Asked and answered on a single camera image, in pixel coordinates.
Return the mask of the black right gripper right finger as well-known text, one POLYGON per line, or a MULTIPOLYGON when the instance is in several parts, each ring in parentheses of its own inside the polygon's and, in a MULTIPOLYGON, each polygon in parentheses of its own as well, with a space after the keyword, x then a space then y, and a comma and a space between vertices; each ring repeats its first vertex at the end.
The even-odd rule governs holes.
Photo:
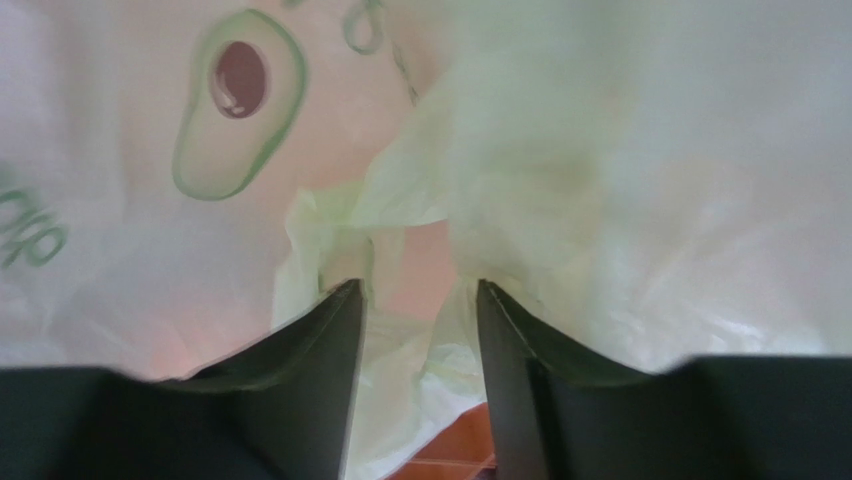
POLYGON ((481 281, 477 324, 501 479, 847 479, 847 357, 697 356, 644 373, 481 281))

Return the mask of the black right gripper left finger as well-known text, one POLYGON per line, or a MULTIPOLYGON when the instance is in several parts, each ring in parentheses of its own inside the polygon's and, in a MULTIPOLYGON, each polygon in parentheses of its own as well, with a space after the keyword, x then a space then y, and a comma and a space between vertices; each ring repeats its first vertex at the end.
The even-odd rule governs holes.
POLYGON ((5 479, 338 479, 364 331, 359 280, 187 379, 1 373, 5 479))

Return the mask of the pale yellow plastic bag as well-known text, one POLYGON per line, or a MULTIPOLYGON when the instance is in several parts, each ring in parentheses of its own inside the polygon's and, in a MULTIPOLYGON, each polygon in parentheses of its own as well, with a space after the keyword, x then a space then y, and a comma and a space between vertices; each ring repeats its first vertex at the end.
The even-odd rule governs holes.
POLYGON ((481 281, 644 373, 851 361, 850 3, 2 3, 1 373, 187 379, 352 279, 338 479, 488 406, 481 281))

